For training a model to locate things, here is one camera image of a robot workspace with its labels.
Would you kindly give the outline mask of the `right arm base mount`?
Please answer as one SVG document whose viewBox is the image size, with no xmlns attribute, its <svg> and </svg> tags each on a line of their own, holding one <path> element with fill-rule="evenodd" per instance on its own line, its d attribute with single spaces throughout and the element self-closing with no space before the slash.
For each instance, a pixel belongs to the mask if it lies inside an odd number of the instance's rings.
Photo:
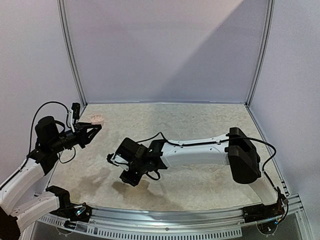
<svg viewBox="0 0 320 240">
<path fill-rule="evenodd" d="M 272 219 L 285 214 L 284 206 L 288 206 L 287 199 L 284 202 L 280 199 L 274 204 L 256 204 L 242 208 L 242 215 L 245 223 L 252 223 L 262 220 Z"/>
</svg>

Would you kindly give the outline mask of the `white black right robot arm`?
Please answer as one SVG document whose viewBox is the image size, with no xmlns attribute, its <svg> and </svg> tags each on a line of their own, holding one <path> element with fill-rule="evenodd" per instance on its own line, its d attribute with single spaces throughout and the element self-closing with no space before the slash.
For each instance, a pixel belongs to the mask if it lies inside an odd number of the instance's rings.
<svg viewBox="0 0 320 240">
<path fill-rule="evenodd" d="M 154 172 L 160 180 L 160 170 L 187 165 L 229 166 L 232 179 L 242 185 L 248 185 L 260 198 L 262 204 L 258 213 L 269 218 L 286 205 L 287 198 L 276 187 L 261 163 L 255 143 L 270 147 L 276 154 L 276 148 L 263 140 L 248 137 L 238 127 L 231 127 L 225 134 L 216 137 L 194 140 L 168 140 L 165 136 L 148 138 L 149 146 L 143 140 L 134 141 L 125 138 L 115 153 L 107 156 L 107 161 L 123 169 L 120 179 L 133 187 L 142 176 Z"/>
</svg>

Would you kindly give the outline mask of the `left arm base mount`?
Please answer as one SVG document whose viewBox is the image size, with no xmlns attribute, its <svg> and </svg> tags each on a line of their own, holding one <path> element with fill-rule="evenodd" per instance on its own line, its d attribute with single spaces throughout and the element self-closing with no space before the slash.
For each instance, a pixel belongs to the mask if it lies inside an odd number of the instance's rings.
<svg viewBox="0 0 320 240">
<path fill-rule="evenodd" d="M 70 222 L 88 223 L 93 213 L 93 208 L 85 202 L 82 204 L 71 203 L 67 207 L 51 211 L 50 214 L 68 219 Z"/>
</svg>

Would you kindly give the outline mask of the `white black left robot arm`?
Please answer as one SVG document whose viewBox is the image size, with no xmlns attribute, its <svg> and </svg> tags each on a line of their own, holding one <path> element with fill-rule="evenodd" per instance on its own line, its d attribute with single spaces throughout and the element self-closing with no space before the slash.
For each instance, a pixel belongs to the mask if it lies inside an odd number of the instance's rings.
<svg viewBox="0 0 320 240">
<path fill-rule="evenodd" d="M 70 193 L 58 186 L 50 186 L 38 197 L 18 206 L 17 202 L 38 180 L 45 177 L 60 159 L 60 153 L 78 145 L 86 147 L 102 129 L 100 124 L 77 122 L 71 129 L 59 131 L 62 122 L 53 116 L 40 119 L 35 126 L 36 144 L 25 162 L 0 187 L 0 238 L 18 240 L 32 223 L 53 213 L 70 222 L 88 223 L 92 207 L 86 203 L 76 205 Z"/>
</svg>

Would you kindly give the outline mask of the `pink round charging case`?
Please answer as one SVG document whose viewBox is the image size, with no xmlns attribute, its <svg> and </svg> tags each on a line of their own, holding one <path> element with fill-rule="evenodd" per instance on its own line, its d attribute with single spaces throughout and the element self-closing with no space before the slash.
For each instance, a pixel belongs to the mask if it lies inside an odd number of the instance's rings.
<svg viewBox="0 0 320 240">
<path fill-rule="evenodd" d="M 90 123 L 93 124 L 93 125 L 101 125 L 103 126 L 104 123 L 105 123 L 105 120 L 103 118 L 103 116 L 101 114 L 94 114 L 94 115 L 91 115 L 89 117 L 90 119 Z"/>
</svg>

